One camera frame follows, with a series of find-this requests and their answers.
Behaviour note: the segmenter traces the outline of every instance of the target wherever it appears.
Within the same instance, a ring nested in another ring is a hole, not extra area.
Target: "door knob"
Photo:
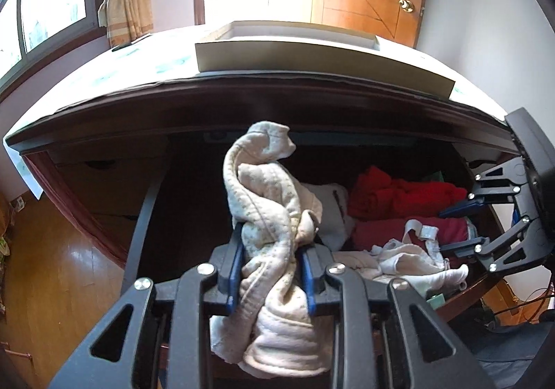
[[[399,0],[399,6],[403,9],[406,13],[412,13],[415,10],[415,6],[409,0]]]

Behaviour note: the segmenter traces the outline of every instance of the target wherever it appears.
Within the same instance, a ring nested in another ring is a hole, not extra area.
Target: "window sill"
[[[22,68],[20,72],[17,72],[15,75],[13,75],[13,79],[11,80],[11,82],[7,83],[4,87],[0,87],[0,103],[5,100],[10,94],[12,94],[15,89],[17,89],[27,79],[38,73],[40,70],[42,70],[55,60],[84,44],[92,42],[97,38],[101,38],[102,36],[106,36],[106,28],[95,28],[52,50],[51,53],[47,54],[40,60],[37,60],[30,67]]]

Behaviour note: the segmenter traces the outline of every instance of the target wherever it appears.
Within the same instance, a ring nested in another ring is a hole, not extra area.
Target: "red towel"
[[[383,247],[390,239],[402,240],[404,224],[411,218],[415,218],[423,225],[437,227],[439,245],[454,244],[468,239],[468,223],[466,223],[465,218],[425,218],[418,216],[391,218],[389,220],[358,222],[351,234],[354,249],[371,250],[373,245]],[[413,243],[426,249],[423,241],[415,237],[411,239]]]
[[[392,179],[371,166],[359,175],[349,196],[348,213],[359,220],[383,220],[419,215],[436,217],[466,197],[466,190],[449,182],[407,182]]]

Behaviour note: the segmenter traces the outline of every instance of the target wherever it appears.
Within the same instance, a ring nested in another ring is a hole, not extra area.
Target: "red curtain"
[[[103,255],[121,268],[125,267],[127,261],[126,250],[109,237],[107,231],[79,201],[63,180],[48,153],[42,151],[22,157],[31,174],[64,217],[81,234],[88,237]]]

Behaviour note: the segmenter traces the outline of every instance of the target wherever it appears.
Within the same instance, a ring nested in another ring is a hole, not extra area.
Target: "maroon cloth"
[[[390,239],[403,240],[404,224],[412,218],[420,221],[423,225],[437,227],[439,245],[454,244],[468,239],[468,225],[465,218],[408,217],[360,221],[351,233],[355,250],[370,250],[373,245],[383,247]],[[423,241],[415,237],[411,239],[414,244],[420,245],[424,250],[426,249]]]
[[[449,182],[407,182],[392,179],[371,166],[360,174],[349,195],[348,213],[359,220],[436,217],[446,207],[463,200],[466,190]]]
[[[65,218],[108,259],[121,268],[126,266],[127,252],[91,215],[87,208],[63,180],[58,169],[47,152],[38,152],[22,156],[29,171],[41,185],[44,193]]]

